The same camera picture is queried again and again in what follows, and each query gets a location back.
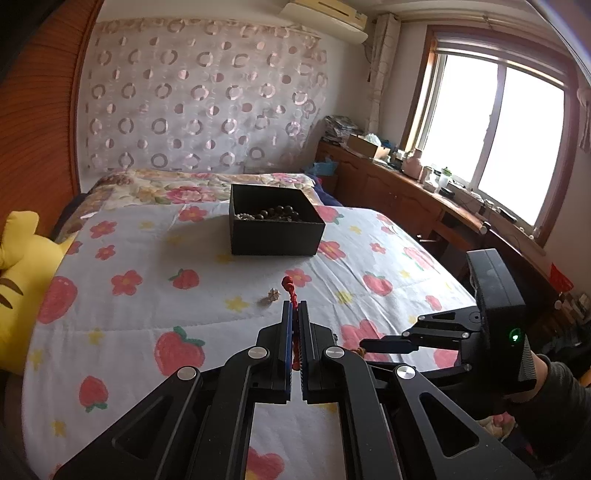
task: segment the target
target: wooden wardrobe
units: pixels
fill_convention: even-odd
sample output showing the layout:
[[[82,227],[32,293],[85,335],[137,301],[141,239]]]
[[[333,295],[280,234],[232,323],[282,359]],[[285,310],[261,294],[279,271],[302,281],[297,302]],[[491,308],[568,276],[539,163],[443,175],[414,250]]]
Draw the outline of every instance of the wooden wardrobe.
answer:
[[[46,3],[51,12],[56,2]],[[80,192],[78,87],[101,5],[102,0],[64,0],[0,79],[0,231],[12,210],[33,210],[40,216],[37,233],[47,235]]]

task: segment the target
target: patterned curtain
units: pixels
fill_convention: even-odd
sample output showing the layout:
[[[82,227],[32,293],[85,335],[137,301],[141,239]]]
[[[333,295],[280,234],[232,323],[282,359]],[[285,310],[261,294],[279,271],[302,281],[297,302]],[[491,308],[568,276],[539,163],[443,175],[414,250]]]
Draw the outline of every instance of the patterned curtain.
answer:
[[[293,171],[326,50],[293,28],[198,18],[96,24],[79,116],[89,170]]]
[[[400,22],[392,14],[382,14],[378,17],[369,74],[369,101],[371,104],[366,123],[368,133],[378,133],[379,105],[382,101],[384,87],[390,77],[399,35]]]

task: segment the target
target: small jewelry piece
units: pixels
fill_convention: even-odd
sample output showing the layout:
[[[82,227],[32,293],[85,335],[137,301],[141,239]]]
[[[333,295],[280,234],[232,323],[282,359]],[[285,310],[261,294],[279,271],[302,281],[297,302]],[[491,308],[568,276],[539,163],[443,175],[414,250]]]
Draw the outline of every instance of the small jewelry piece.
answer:
[[[269,302],[279,300],[279,290],[276,288],[272,288],[269,290],[269,295],[267,295],[267,299]]]

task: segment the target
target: bedspread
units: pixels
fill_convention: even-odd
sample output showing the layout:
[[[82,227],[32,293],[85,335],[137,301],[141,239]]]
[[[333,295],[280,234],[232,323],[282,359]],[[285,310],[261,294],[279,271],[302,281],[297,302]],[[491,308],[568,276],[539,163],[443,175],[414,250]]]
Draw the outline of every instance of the bedspread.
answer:
[[[71,233],[79,231],[88,215],[101,209],[112,210],[129,205],[223,202],[230,199],[232,183],[299,189],[312,205],[322,205],[314,191],[314,182],[300,173],[225,175],[129,168],[96,182],[88,197],[64,224],[56,241],[61,243]]]
[[[474,304],[412,238],[373,210],[318,206],[313,257],[233,257],[227,203],[103,210],[78,234],[39,312],[23,388],[27,458],[45,479],[178,367],[219,367],[278,323],[261,301],[294,279],[338,343],[400,334],[418,315]],[[419,370],[455,352],[392,356]],[[388,360],[384,354],[368,359]],[[308,406],[294,372],[286,406],[257,405],[248,479],[341,480],[337,407]]]

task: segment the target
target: cabinet door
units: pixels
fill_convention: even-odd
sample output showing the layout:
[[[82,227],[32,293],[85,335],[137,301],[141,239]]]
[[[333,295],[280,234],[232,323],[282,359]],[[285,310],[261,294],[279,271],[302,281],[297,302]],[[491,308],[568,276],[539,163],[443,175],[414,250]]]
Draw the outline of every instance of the cabinet door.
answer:
[[[429,236],[437,218],[429,209],[412,196],[397,194],[392,220],[409,235]]]
[[[376,212],[383,213],[388,218],[392,218],[396,195],[392,191],[392,187],[380,177],[368,175],[363,191],[363,200],[366,208],[371,208]]]
[[[336,170],[335,198],[347,207],[364,207],[363,191],[367,173],[348,161],[341,161]]]

